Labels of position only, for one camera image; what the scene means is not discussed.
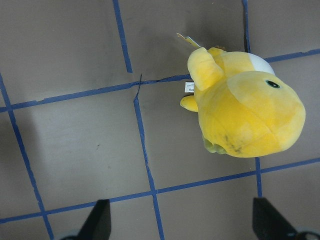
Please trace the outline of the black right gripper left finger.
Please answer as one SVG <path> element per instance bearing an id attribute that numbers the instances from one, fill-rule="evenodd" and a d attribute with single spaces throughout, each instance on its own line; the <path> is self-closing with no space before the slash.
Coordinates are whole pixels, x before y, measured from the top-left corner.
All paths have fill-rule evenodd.
<path id="1" fill-rule="evenodd" d="M 111 207 L 109 199 L 96 202 L 84 222 L 76 240 L 108 240 L 111 235 Z"/>

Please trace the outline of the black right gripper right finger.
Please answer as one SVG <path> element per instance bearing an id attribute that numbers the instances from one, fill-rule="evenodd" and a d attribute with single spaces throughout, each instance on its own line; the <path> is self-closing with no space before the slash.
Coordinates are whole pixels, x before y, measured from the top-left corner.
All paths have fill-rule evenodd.
<path id="1" fill-rule="evenodd" d="M 253 199 L 252 229 L 258 240 L 295 240 L 298 235 L 297 230 L 265 197 Z"/>

